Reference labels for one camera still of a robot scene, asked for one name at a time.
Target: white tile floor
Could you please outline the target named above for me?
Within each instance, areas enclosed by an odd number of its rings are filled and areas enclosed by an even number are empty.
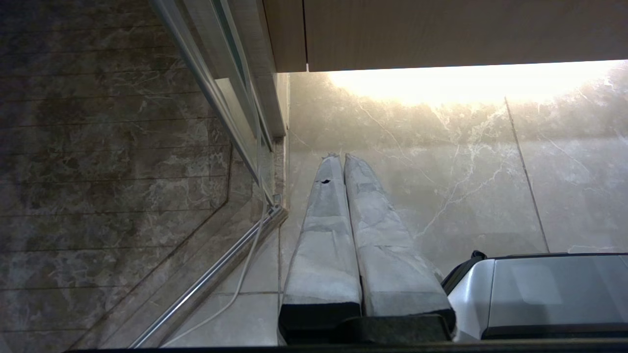
[[[234,306],[178,344],[276,344],[283,283],[313,177],[329,152],[371,164],[443,274],[474,249],[489,256],[628,251],[628,65],[552,65],[520,72],[527,81],[510,86],[541,98],[508,87],[490,92],[481,75],[461,82],[457,68],[449,78],[421,73],[434,87],[416,79],[398,96],[385,80],[350,87],[334,73],[291,74],[290,216],[261,246]],[[455,99],[425,101],[443,96]],[[182,330],[229,301],[240,270]]]

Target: brown marble wall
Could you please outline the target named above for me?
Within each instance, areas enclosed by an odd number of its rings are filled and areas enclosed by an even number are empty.
[[[232,148],[146,0],[0,6],[0,338],[60,352],[189,257]]]

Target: wooden panel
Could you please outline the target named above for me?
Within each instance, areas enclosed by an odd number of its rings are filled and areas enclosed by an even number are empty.
[[[305,27],[301,0],[264,0],[277,72],[306,70]]]
[[[304,0],[310,71],[628,58],[626,0]]]

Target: plastic wrapping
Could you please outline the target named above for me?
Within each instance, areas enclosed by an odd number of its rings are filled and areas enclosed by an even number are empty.
[[[342,165],[323,159],[308,201],[286,279],[283,304],[357,303],[362,300]]]
[[[347,154],[349,201],[367,316],[398,316],[451,310],[435,274],[415,248],[371,167]]]

